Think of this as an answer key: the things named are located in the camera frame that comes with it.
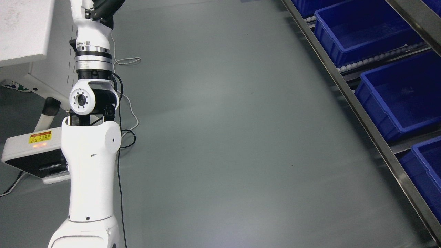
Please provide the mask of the white humanoid robot arm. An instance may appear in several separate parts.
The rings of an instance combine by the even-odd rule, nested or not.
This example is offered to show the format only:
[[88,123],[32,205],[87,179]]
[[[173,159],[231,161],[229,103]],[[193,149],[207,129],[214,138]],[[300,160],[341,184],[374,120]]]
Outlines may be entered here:
[[68,97],[61,125],[61,151],[70,173],[68,218],[54,232],[49,248],[117,248],[119,227],[113,189],[121,130],[115,122],[119,97],[112,86],[109,35],[123,0],[72,0],[77,37],[78,80]]

